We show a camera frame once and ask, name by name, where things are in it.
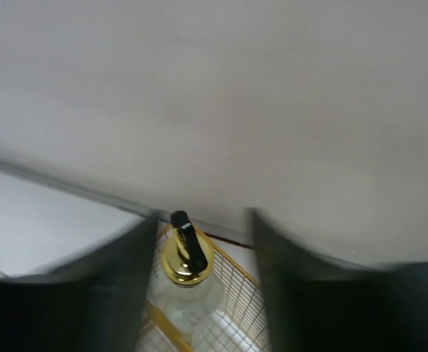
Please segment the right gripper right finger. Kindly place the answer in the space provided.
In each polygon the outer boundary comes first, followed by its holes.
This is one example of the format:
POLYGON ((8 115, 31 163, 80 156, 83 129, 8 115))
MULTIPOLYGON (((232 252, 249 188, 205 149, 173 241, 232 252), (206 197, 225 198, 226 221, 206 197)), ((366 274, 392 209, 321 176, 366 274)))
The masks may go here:
POLYGON ((256 209, 249 232, 273 351, 428 351, 428 262, 340 266, 256 209))

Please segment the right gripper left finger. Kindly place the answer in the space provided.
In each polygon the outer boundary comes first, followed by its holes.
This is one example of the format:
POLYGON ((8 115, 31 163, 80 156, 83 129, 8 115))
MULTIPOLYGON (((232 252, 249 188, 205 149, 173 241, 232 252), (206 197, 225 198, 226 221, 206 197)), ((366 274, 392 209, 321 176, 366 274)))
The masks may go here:
POLYGON ((43 274, 0 278, 0 351, 135 351, 157 213, 43 274))

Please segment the glass oil bottle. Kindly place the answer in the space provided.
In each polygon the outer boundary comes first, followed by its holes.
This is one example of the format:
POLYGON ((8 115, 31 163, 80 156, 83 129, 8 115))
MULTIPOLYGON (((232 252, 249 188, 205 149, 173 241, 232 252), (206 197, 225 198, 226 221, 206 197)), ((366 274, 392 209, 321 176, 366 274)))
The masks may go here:
POLYGON ((214 351, 214 314, 225 287, 214 274, 213 243, 183 210, 170 215, 150 284, 150 317, 179 351, 214 351))

